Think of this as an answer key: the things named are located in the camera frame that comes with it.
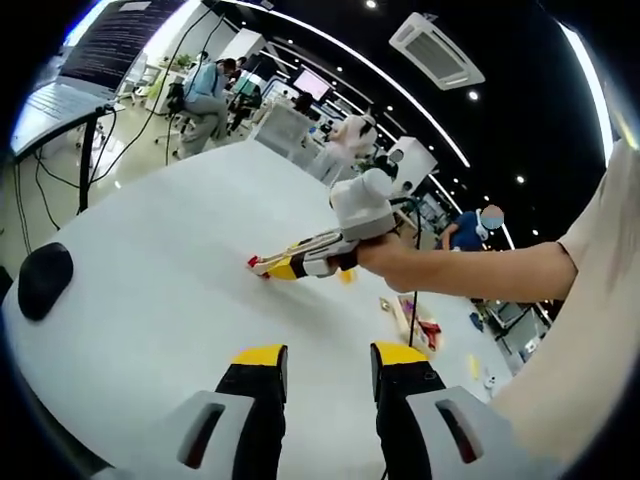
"desk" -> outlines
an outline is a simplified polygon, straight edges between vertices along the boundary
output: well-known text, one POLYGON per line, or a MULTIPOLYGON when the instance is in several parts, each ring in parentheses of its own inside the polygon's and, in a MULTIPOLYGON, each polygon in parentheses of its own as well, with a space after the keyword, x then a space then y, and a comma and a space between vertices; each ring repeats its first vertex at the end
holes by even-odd
POLYGON ((279 478, 380 478, 369 344, 398 341, 378 300, 393 294, 362 270, 345 286, 265 282, 245 268, 336 224, 326 187, 256 142, 153 173, 53 237, 75 273, 43 322, 24 319, 14 283, 3 313, 18 367, 72 435, 119 465, 140 431, 213 390, 239 351, 285 343, 279 478))

